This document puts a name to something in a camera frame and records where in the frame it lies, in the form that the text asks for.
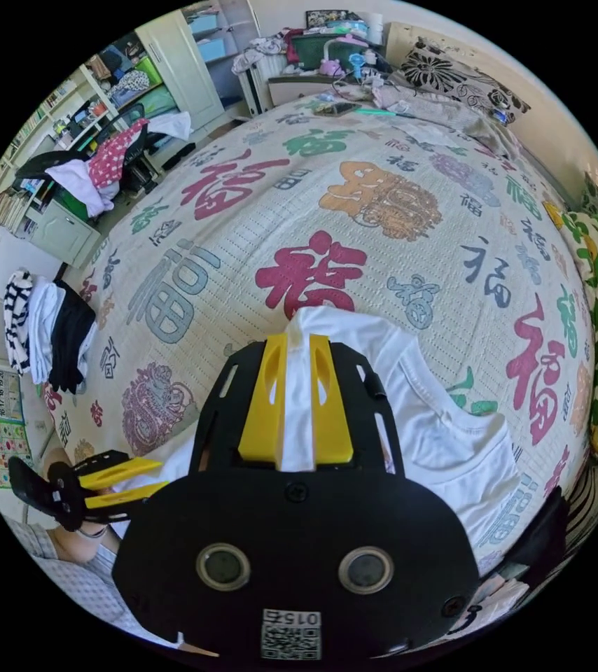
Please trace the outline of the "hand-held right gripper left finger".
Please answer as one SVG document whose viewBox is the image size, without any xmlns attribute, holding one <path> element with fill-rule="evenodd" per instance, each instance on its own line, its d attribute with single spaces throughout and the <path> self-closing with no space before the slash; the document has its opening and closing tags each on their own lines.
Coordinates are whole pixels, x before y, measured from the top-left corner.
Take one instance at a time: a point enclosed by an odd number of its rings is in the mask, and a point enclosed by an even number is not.
<svg viewBox="0 0 598 672">
<path fill-rule="evenodd" d="M 263 347 L 238 446 L 241 455 L 281 455 L 284 443 L 287 335 L 269 336 Z"/>
</svg>

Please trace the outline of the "person's left hand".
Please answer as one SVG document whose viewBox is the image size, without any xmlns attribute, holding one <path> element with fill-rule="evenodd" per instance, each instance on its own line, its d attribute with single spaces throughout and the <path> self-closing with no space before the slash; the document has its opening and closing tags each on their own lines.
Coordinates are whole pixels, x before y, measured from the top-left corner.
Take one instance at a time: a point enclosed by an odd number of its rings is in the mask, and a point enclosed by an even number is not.
<svg viewBox="0 0 598 672">
<path fill-rule="evenodd" d="M 76 530 L 75 534 L 88 540 L 98 540 L 103 538 L 121 540 L 124 537 L 128 526 L 129 522 L 122 520 L 112 521 L 107 524 L 85 521 L 82 523 L 81 527 Z"/>
</svg>

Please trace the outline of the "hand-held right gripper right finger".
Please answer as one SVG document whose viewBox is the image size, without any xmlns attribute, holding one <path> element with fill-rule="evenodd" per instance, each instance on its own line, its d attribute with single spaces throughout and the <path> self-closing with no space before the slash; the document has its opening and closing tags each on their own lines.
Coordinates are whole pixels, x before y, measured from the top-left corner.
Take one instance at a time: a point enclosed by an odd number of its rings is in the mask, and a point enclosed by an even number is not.
<svg viewBox="0 0 598 672">
<path fill-rule="evenodd" d="M 348 464 L 353 446 L 328 337 L 311 334 L 309 351 L 314 462 Z"/>
</svg>

